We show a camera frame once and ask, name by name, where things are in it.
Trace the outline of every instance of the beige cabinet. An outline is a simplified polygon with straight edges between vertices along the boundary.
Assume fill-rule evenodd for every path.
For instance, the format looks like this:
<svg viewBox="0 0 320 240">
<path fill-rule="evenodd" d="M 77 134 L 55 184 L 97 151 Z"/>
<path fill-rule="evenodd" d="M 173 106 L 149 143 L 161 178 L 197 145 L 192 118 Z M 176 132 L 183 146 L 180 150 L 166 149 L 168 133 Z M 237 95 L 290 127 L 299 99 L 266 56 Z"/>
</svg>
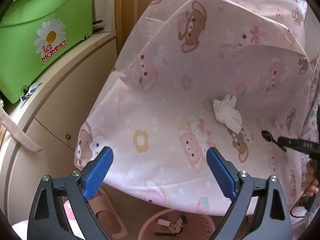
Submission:
<svg viewBox="0 0 320 240">
<path fill-rule="evenodd" d="M 8 215 L 11 224 L 29 218 L 33 198 L 42 176 L 62 178 L 75 170 L 74 151 L 33 119 L 26 134 L 42 147 L 31 153 L 21 147 L 17 151 L 8 184 Z"/>
<path fill-rule="evenodd" d="M 116 59 L 116 41 L 111 40 L 76 66 L 35 116 L 73 150 L 80 127 L 90 113 Z"/>
</svg>

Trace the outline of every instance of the blue gripper pad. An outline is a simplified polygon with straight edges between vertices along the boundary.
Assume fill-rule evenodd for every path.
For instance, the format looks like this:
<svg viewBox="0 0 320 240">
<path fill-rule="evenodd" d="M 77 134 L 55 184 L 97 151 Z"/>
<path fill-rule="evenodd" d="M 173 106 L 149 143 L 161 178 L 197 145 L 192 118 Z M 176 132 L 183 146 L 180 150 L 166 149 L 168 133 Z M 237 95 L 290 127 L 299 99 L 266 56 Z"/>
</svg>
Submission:
<svg viewBox="0 0 320 240">
<path fill-rule="evenodd" d="M 98 161 L 93 171 L 88 176 L 85 182 L 85 190 L 83 193 L 84 198 L 88 201 L 91 197 L 95 197 L 102 182 L 105 178 L 110 166 L 113 162 L 113 151 L 111 148 L 105 147 L 105 153 Z"/>
<path fill-rule="evenodd" d="M 207 163 L 213 176 L 218 182 L 223 195 L 231 201 L 234 201 L 237 195 L 235 190 L 235 181 L 211 148 L 207 151 Z"/>
</svg>

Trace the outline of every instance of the tile floor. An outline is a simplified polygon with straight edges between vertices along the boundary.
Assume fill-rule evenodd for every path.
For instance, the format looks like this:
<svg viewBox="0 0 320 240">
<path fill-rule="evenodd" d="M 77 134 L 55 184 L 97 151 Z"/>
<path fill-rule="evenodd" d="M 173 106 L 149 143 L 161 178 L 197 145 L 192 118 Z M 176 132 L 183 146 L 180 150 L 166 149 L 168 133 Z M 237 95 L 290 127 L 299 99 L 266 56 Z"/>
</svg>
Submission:
<svg viewBox="0 0 320 240">
<path fill-rule="evenodd" d="M 103 184 L 102 188 L 108 193 L 114 208 L 119 213 L 120 218 L 127 227 L 128 236 L 123 238 L 123 240 L 137 240 L 144 222 L 156 212 L 164 208 L 132 197 L 106 184 Z M 222 217 L 218 216 L 211 216 L 211 218 L 216 227 L 222 219 Z M 244 221 L 235 239 L 243 237 L 248 226 L 249 223 Z"/>
</svg>

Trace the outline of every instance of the screw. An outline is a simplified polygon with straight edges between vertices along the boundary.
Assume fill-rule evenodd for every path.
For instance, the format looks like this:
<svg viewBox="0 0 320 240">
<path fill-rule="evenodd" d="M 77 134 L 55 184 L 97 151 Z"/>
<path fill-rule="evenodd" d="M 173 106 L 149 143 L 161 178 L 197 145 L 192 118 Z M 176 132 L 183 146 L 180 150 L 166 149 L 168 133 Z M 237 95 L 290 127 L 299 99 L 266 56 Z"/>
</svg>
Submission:
<svg viewBox="0 0 320 240">
<path fill-rule="evenodd" d="M 78 177 L 80 175 L 80 171 L 73 171 L 71 174 L 73 177 Z"/>
<path fill-rule="evenodd" d="M 273 182 L 276 182 L 278 180 L 278 178 L 275 175 L 271 175 L 270 178 Z"/>
<path fill-rule="evenodd" d="M 248 177 L 248 173 L 246 171 L 239 171 L 241 177 L 246 178 Z"/>
<path fill-rule="evenodd" d="M 50 179 L 50 176 L 49 175 L 44 175 L 42 177 L 42 181 L 48 181 Z"/>
</svg>

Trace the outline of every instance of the black spoon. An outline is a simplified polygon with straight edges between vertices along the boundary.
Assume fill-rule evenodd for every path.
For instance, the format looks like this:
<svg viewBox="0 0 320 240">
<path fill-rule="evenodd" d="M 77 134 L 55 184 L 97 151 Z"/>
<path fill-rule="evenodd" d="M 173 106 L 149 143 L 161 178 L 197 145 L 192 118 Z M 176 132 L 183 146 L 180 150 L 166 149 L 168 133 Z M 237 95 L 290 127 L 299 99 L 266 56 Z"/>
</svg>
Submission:
<svg viewBox="0 0 320 240">
<path fill-rule="evenodd" d="M 263 130 L 261 132 L 261 135 L 267 142 L 273 142 L 276 145 L 278 145 L 279 148 L 284 150 L 284 152 L 287 152 L 287 150 L 281 144 L 279 144 L 276 140 L 274 140 L 274 138 L 272 137 L 272 134 L 269 131 Z"/>
</svg>

